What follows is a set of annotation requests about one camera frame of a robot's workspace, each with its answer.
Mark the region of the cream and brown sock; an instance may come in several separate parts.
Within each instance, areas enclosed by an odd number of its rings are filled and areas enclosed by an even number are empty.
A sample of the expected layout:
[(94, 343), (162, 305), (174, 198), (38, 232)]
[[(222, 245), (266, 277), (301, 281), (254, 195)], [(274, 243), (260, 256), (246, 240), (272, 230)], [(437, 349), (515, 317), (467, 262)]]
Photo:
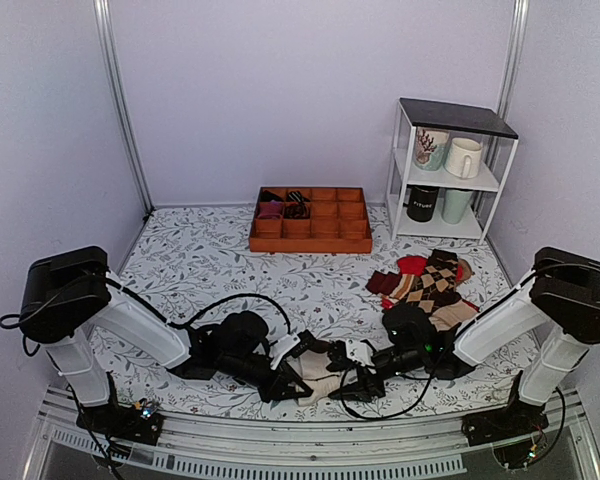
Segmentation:
[(307, 350), (297, 359), (289, 361), (290, 366), (299, 374), (304, 383), (313, 391), (309, 397), (297, 399), (299, 407), (308, 407), (326, 398), (340, 386), (342, 371), (331, 372), (327, 366), (331, 363), (328, 350), (331, 342), (318, 341), (319, 352)]

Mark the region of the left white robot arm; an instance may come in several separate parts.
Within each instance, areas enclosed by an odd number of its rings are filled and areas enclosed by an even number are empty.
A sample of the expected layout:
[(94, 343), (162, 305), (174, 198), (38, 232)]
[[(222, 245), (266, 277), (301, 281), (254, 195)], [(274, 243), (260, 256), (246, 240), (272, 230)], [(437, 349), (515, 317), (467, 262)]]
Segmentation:
[(301, 354), (307, 333), (287, 333), (269, 342), (269, 329), (251, 311), (222, 322), (195, 326), (169, 322), (124, 286), (109, 269), (107, 253), (88, 246), (43, 258), (28, 270), (21, 310), (0, 319), (40, 344), (67, 379), (91, 419), (108, 434), (128, 426), (126, 408), (114, 400), (115, 385), (95, 360), (84, 332), (105, 329), (152, 357), (183, 380), (209, 380), (216, 373), (254, 386), (268, 403), (310, 397), (312, 389), (287, 363)]

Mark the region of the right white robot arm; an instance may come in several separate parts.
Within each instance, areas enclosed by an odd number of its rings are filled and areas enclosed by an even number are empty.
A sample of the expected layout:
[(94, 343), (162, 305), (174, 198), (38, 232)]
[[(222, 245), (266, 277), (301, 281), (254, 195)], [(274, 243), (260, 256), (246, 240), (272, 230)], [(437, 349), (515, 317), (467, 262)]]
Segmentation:
[(553, 247), (536, 252), (534, 264), (501, 300), (472, 318), (437, 330), (437, 309), (423, 301), (401, 301), (382, 323), (392, 347), (367, 365), (354, 364), (356, 379), (330, 398), (370, 402), (385, 395), (386, 379), (424, 368), (430, 378), (452, 380), (473, 371), (500, 347), (549, 323), (552, 330), (538, 356), (514, 380), (497, 427), (517, 436), (532, 424), (554, 389), (589, 349), (600, 344), (600, 262)]

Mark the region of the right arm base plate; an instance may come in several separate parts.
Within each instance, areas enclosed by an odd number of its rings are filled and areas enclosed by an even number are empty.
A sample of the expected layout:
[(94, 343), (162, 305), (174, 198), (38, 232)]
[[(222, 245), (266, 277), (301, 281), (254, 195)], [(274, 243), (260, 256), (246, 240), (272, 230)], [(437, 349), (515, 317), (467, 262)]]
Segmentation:
[(470, 446), (498, 442), (537, 432), (549, 426), (543, 407), (508, 406), (466, 415), (461, 432)]

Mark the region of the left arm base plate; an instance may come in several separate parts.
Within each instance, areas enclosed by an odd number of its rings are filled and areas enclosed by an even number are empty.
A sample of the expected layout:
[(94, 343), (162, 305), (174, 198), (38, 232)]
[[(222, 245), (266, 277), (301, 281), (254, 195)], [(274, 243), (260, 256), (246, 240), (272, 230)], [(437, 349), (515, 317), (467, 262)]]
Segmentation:
[(76, 424), (84, 430), (135, 443), (156, 446), (164, 416), (153, 413), (145, 418), (134, 407), (108, 403), (97, 407), (80, 407)]

